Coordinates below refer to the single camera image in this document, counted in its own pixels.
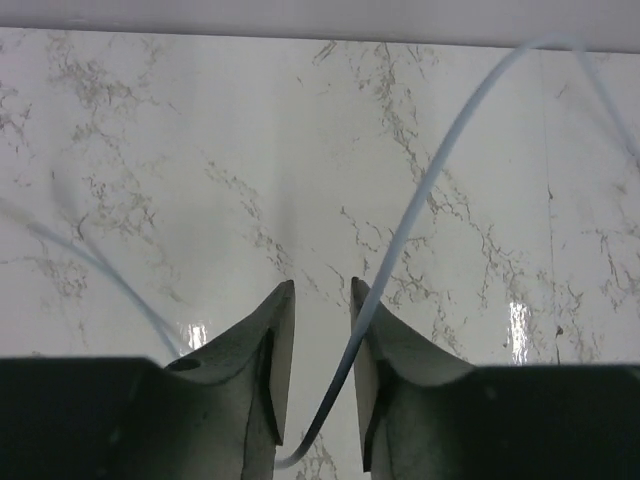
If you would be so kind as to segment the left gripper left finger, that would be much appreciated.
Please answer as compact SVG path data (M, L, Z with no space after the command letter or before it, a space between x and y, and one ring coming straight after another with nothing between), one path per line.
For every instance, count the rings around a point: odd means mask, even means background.
M284 440L295 286L279 283L247 317L167 371L194 386L181 392L179 430L171 433L165 477L270 479Z

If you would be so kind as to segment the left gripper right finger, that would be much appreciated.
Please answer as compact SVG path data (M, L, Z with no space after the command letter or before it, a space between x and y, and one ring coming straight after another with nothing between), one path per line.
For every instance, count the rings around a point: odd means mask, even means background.
M373 479L460 479L446 387L473 369L379 304L354 362L363 470Z

